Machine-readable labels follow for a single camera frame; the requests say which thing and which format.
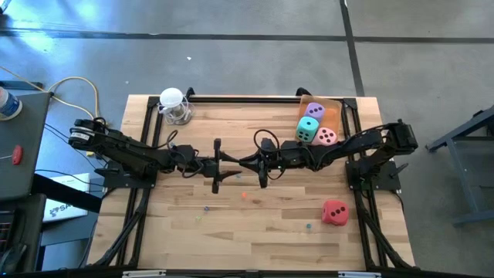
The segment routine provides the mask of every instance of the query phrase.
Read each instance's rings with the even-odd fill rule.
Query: wooden tabletop
[[[122,132],[139,139],[146,113],[146,95],[130,95]],[[362,129],[381,124],[374,97],[357,98]],[[183,127],[161,128],[160,143],[178,129],[175,144],[191,144],[201,156],[213,155],[213,140],[222,151],[243,158],[256,151],[255,131],[269,129],[280,141],[292,140],[298,104],[197,103],[195,116]],[[154,122],[151,122],[148,144]],[[219,194],[211,193],[211,179],[179,173],[159,174],[151,191],[140,251],[140,268],[214,270],[364,270],[364,260],[352,192],[347,188],[344,162],[322,171],[288,170],[261,189],[257,174],[247,169],[224,180]],[[240,169],[222,162],[221,169]],[[124,222],[128,189],[117,189],[103,200],[89,263],[98,260],[118,236]],[[350,219],[336,227],[320,221],[327,199],[346,202]],[[381,229],[401,257],[414,264],[407,228],[398,198],[376,192]],[[127,258],[134,233],[130,236]],[[370,236],[374,261],[375,241]]]

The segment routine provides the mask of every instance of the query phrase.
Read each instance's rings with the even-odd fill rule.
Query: dice
[[[311,144],[313,146],[317,146],[317,145],[330,146],[332,144],[335,144],[336,142],[338,142],[337,134],[327,127],[321,127],[317,131],[316,136],[314,136],[314,139],[312,140]]]
[[[296,136],[303,142],[310,143],[316,135],[319,122],[311,117],[302,117],[296,127]]]
[[[318,103],[309,103],[307,105],[307,109],[304,117],[312,117],[316,119],[319,123],[323,120],[324,117],[324,107]]]
[[[327,200],[323,206],[322,220],[333,225],[346,225],[348,221],[348,205],[338,200]]]

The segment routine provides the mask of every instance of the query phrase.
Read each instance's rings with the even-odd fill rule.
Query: black table
[[[49,98],[48,93],[19,96],[21,113],[11,120],[0,121],[0,156],[10,155],[17,144],[24,149],[20,165],[12,165],[10,159],[0,160],[0,202],[41,193],[49,199],[98,213],[100,198],[35,174]]]
[[[22,146],[23,156],[19,165],[12,165],[11,159],[0,160],[0,209],[20,212],[13,242],[22,242],[27,249],[18,270],[32,272],[36,269],[46,199],[98,213],[101,198],[35,174],[50,94],[18,98],[22,101],[21,113],[0,121],[0,157],[10,155],[17,144]]]

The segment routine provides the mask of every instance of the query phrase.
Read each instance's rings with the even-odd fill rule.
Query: purple die
[[[307,105],[306,112],[303,116],[305,117],[312,117],[316,119],[318,122],[321,122],[321,120],[324,117],[324,107],[318,103],[309,103]]]

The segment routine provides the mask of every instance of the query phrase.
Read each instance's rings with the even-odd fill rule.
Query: black metal frame
[[[310,95],[308,91],[303,88],[299,88],[296,92],[295,97],[201,97],[196,96],[192,88],[189,88],[186,97],[192,103],[293,103],[297,104],[300,102],[299,96]],[[348,138],[351,134],[350,123],[348,120],[347,112],[351,112],[352,118],[354,119],[355,132],[361,131],[360,118],[358,114],[357,101],[355,98],[331,98],[323,97],[331,100],[340,101],[343,105],[342,109],[342,123],[343,132],[345,137]],[[147,110],[144,118],[144,126],[141,134],[141,141],[146,142],[147,136],[149,134],[149,129],[151,125],[151,117],[153,109],[157,107],[159,102],[159,97],[149,97],[147,102]],[[163,115],[157,115],[157,121],[154,127],[154,135],[152,140],[152,145],[157,146],[159,141],[161,125],[163,121]],[[353,155],[348,157],[349,161],[355,161]],[[146,219],[147,205],[150,198],[150,189],[143,189],[143,196],[140,201],[139,206],[136,211],[134,211],[134,204],[137,198],[137,188],[132,188],[130,190],[129,200],[127,203],[127,211],[125,216],[125,222],[123,226],[123,231],[117,238],[114,245],[121,246],[119,249],[112,251],[111,257],[102,258],[100,261],[103,263],[97,263],[96,265],[91,265],[83,269],[76,270],[56,270],[50,272],[40,272],[40,273],[22,273],[14,274],[12,276],[21,275],[22,277],[122,277],[125,271],[135,271],[138,270],[138,262],[140,255],[140,246],[142,244],[142,237],[144,234],[144,224]],[[355,188],[354,197],[356,203],[363,203],[362,201],[362,188]],[[366,189],[369,201],[370,217],[374,220],[373,226],[379,227],[378,217],[377,217],[377,206],[374,197],[374,190],[372,187]],[[387,267],[387,258],[383,246],[377,244],[377,251],[379,255],[380,265],[376,266],[371,255],[371,246],[369,244],[369,235],[367,233],[366,220],[368,223],[368,215],[365,215],[359,209],[357,210],[358,224],[360,230],[360,239],[363,249],[363,257],[366,270],[357,272],[356,275],[363,277],[367,274],[373,277],[443,277],[443,278],[456,278],[456,277],[479,277],[479,276],[465,276],[452,273],[436,273],[423,271],[420,269],[404,269],[404,268],[390,268]],[[127,250],[127,238],[130,234],[132,228],[137,224],[137,232],[134,240],[134,247],[132,252],[132,257],[129,263],[124,264],[125,255]],[[115,266],[110,266],[112,258],[117,255],[117,261]],[[342,272],[342,271],[294,271],[294,270],[151,270],[156,274],[161,273],[161,275],[175,275],[175,276],[204,276],[205,278],[219,278],[223,276],[240,276],[242,278],[263,278],[263,277],[352,277],[352,272]]]

